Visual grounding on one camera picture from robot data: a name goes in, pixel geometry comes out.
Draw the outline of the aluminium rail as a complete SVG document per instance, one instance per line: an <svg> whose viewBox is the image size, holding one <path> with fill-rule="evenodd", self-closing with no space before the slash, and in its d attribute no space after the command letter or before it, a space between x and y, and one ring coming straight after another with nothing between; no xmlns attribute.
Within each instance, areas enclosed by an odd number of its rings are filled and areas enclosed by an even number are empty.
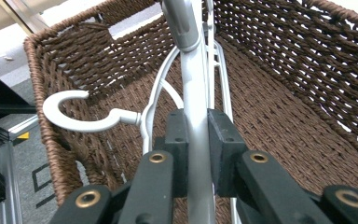
<svg viewBox="0 0 358 224"><path fill-rule="evenodd" d="M37 125L37 115L6 130L4 142L0 145L0 173L5 179L6 198L0 202L2 224L22 224L19 183L14 160L14 140Z"/></svg>

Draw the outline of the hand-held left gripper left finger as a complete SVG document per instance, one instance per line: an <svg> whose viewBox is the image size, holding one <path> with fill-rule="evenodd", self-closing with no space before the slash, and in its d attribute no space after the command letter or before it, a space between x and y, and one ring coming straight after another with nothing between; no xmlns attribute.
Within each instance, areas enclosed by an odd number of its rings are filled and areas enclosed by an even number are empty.
<svg viewBox="0 0 358 224"><path fill-rule="evenodd" d="M173 201L187 195L188 134L183 109L167 117L166 133L143 155L118 224L172 224Z"/></svg>

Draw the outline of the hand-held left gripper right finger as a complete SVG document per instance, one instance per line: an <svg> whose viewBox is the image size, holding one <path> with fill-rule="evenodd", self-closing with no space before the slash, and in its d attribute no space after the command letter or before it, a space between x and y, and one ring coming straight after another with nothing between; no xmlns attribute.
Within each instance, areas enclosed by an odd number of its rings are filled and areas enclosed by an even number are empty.
<svg viewBox="0 0 358 224"><path fill-rule="evenodd" d="M210 109L208 129L214 192L237 198L243 221L250 203L266 224L332 224L270 154L246 146L227 114Z"/></svg>

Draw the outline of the grey plastic clothes hanger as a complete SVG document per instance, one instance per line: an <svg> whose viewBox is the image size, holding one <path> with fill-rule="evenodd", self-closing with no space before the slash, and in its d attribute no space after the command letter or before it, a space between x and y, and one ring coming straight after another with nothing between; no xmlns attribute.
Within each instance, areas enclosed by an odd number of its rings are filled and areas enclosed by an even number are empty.
<svg viewBox="0 0 358 224"><path fill-rule="evenodd" d="M214 224L215 208L211 173L209 134L207 120L208 91L204 84L208 75L207 62L211 59L204 46L201 0L162 0L162 11L169 24L176 48L161 66L167 70L175 53L181 55L184 112L188 146L187 213L189 224ZM66 117L59 105L69 99L85 99L87 91L61 91L48 97L43 112L49 121L64 129L95 133L110 129L118 123L141 127L144 140L143 152L151 150L153 113L160 91L162 72L158 73L150 100L142 113L114 108L104 119L81 121Z"/></svg>
<svg viewBox="0 0 358 224"><path fill-rule="evenodd" d="M207 107L214 108L215 106L215 69L219 71L220 86L222 93L223 109L230 120L233 120L232 104L229 90L227 66L223 48L214 39L214 14L213 14L213 0L205 0L207 8L207 21L203 30L206 34L206 51L207 51Z"/></svg>

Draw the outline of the brown wicker basket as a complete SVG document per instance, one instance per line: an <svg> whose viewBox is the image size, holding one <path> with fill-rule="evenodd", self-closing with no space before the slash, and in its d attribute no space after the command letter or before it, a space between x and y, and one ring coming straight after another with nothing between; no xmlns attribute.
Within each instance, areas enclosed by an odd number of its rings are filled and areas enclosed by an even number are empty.
<svg viewBox="0 0 358 224"><path fill-rule="evenodd" d="M214 39L225 55L233 124L246 146L270 154L332 224L358 224L358 13L330 0L213 0ZM58 210L52 224L118 224L144 154L184 110L181 55L162 0L104 0L25 40L36 113ZM142 113L162 72L152 147L141 127L120 122L95 133L48 120L43 103L68 118L104 119L114 108ZM266 224L246 203L214 192L214 224ZM189 224L187 195L172 224Z"/></svg>

